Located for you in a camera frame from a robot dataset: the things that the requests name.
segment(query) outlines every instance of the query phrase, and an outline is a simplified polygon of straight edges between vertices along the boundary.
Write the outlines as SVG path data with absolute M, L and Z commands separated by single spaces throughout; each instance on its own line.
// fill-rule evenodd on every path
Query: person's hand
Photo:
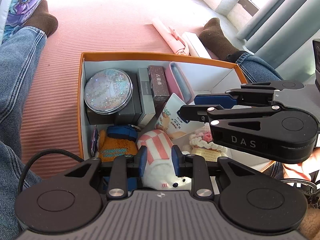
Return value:
M 310 173 L 320 170 L 320 148 L 313 150 L 303 163 L 283 164 L 285 179 L 306 179 L 311 181 Z

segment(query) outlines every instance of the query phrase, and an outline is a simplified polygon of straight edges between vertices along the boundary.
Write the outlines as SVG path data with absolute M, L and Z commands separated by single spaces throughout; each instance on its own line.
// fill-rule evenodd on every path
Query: blue gripper pad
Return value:
M 139 164 L 139 174 L 140 177 L 143 177 L 144 171 L 146 169 L 147 165 L 147 155 L 148 155 L 148 149 L 146 148 L 141 156 L 140 164 Z
M 194 102 L 195 105 L 220 105 L 224 109 L 231 109 L 237 105 L 237 100 L 233 99 L 229 94 L 197 95 Z
M 174 149 L 174 147 L 171 147 L 171 160 L 174 168 L 174 173 L 176 176 L 179 176 L 180 170 L 179 170 L 179 158 L 178 155 Z

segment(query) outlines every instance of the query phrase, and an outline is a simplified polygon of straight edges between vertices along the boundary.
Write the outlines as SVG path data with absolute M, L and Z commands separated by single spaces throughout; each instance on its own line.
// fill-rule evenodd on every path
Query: pink pencil case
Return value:
M 169 30 L 164 24 L 157 18 L 152 19 L 152 25 L 160 33 L 165 42 L 172 49 L 174 54 L 177 55 L 189 55 L 188 44 L 185 40 L 175 31 L 175 29 L 169 26 Z
M 175 93 L 183 102 L 190 104 L 195 94 L 183 71 L 176 62 L 170 62 L 164 71 L 169 93 Z

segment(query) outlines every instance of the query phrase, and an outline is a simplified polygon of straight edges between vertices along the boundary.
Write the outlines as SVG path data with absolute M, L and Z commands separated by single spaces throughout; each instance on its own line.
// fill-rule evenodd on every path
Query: white plush toy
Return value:
M 178 178 L 175 175 L 172 160 L 172 142 L 167 134 L 161 130 L 152 130 L 143 134 L 138 142 L 138 149 L 145 145 L 148 148 L 147 165 L 142 177 L 145 187 L 156 190 L 191 189 L 191 179 Z

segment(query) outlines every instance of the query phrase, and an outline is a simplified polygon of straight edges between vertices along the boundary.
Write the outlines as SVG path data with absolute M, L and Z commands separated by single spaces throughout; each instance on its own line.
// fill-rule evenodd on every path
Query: pink case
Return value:
M 181 77 L 183 78 L 188 90 L 189 90 L 189 93 L 191 94 L 191 98 L 190 100 L 188 100 L 187 102 L 185 101 L 185 99 L 183 98 L 183 95 L 182 95 L 182 92 L 181 92 L 181 89 L 172 73 L 172 69 L 171 69 L 171 65 L 172 63 L 175 63 L 178 70 L 179 70 L 179 73 L 181 75 Z M 179 64 L 177 64 L 176 62 L 170 62 L 169 66 L 166 68 L 166 70 L 164 71 L 164 75 L 165 75 L 165 78 L 167 80 L 167 85 L 168 85 L 168 90 L 169 90 L 169 93 L 172 94 L 172 93 L 175 93 L 183 102 L 185 102 L 187 105 L 190 104 L 194 99 L 195 99 L 195 94 L 193 92 L 193 89 L 191 88 L 190 84 L 189 84 L 189 81 L 188 79 L 186 78 L 186 76 L 184 75 L 182 69 L 180 68 Z
M 178 83 L 177 83 L 173 73 L 172 73 L 170 65 L 171 65 L 171 63 L 164 71 L 165 79 L 167 80 L 169 94 L 172 95 L 172 93 L 175 93 L 184 102 L 184 98 L 182 96 L 181 90 L 178 86 Z

